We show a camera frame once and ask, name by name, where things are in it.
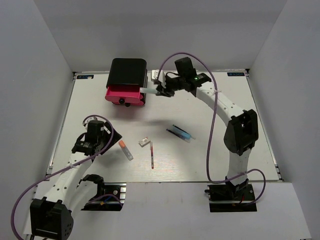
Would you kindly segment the green highlighter marker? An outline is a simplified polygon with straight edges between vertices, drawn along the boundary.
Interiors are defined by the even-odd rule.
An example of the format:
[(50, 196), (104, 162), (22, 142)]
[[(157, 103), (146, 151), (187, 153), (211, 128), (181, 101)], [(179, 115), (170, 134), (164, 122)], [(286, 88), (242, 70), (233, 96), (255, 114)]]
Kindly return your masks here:
[(154, 89), (154, 88), (140, 87), (139, 91), (142, 94), (153, 94), (153, 95), (158, 94), (158, 91), (156, 89)]

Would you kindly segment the orange cap highlighter marker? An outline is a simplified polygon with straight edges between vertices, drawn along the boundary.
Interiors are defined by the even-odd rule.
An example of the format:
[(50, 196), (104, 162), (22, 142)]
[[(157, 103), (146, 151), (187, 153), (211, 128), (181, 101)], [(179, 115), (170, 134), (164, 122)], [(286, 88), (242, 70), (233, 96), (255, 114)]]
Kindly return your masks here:
[(127, 159), (128, 159), (129, 161), (133, 160), (134, 157), (133, 157), (133, 155), (131, 154), (131, 152), (129, 151), (129, 149), (127, 148), (127, 146), (125, 145), (125, 143), (124, 143), (122, 140), (120, 140), (120, 141), (118, 142), (118, 144), (119, 144), (120, 148), (122, 149), (123, 153), (125, 154), (125, 156), (127, 157)]

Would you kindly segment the black drawer cabinet pink drawers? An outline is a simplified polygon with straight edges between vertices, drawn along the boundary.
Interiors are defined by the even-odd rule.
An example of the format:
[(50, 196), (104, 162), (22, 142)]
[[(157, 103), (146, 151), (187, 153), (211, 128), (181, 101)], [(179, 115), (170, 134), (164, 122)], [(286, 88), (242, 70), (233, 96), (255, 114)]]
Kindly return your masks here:
[(115, 105), (143, 106), (148, 85), (147, 62), (142, 58), (114, 58), (106, 82), (105, 100)]

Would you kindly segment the blue highlighter marker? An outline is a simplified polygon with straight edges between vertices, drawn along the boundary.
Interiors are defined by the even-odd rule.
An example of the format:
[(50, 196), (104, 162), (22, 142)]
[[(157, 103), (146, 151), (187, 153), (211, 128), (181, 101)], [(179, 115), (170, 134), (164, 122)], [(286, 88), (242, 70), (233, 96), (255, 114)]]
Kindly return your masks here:
[(190, 140), (195, 140), (196, 138), (194, 136), (192, 136), (190, 133), (186, 132), (185, 130), (183, 130), (182, 128), (176, 126), (176, 125), (172, 125), (172, 131), (178, 133), (181, 135), (181, 137), (187, 141), (190, 142)]

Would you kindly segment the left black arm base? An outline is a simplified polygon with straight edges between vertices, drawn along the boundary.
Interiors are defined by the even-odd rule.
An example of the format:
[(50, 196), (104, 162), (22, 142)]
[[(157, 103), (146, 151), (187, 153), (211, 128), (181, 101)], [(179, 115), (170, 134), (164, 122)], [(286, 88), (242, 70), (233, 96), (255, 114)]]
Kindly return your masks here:
[(97, 174), (87, 174), (79, 183), (94, 183), (95, 195), (83, 207), (82, 211), (119, 212), (125, 202), (127, 184), (105, 182)]

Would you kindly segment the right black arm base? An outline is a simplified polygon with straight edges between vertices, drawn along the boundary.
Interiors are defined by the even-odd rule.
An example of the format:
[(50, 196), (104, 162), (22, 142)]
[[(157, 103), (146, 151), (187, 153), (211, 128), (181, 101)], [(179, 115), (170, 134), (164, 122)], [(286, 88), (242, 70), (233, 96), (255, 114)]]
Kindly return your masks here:
[(211, 213), (246, 213), (256, 212), (257, 206), (253, 202), (255, 193), (253, 186), (249, 184), (232, 195), (227, 185), (208, 185), (204, 193), (208, 195), (209, 210)]

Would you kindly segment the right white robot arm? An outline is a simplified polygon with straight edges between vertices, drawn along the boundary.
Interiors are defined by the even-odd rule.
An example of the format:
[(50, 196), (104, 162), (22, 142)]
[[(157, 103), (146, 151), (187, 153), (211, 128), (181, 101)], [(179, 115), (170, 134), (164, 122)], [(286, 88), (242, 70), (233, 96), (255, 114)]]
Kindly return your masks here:
[(197, 73), (189, 57), (175, 61), (175, 77), (169, 77), (162, 69), (151, 73), (157, 86), (157, 95), (174, 96), (176, 91), (185, 90), (206, 103), (214, 117), (219, 117), (226, 126), (223, 137), (229, 151), (228, 172), (223, 183), (226, 195), (236, 200), (248, 185), (249, 156), (259, 138), (258, 115), (255, 110), (245, 110), (229, 100), (219, 89), (211, 72)]

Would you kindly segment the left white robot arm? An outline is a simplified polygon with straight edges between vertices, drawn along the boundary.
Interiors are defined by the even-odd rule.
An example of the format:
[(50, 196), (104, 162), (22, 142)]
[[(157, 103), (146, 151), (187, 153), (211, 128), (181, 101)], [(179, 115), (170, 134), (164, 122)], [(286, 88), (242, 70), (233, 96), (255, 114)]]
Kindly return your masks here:
[(31, 233), (52, 240), (66, 240), (74, 227), (76, 215), (90, 201), (106, 194), (104, 178), (87, 174), (96, 156), (103, 155), (122, 136), (106, 119), (88, 117), (82, 123), (86, 132), (81, 134), (71, 149), (67, 170), (40, 199), (30, 204)]

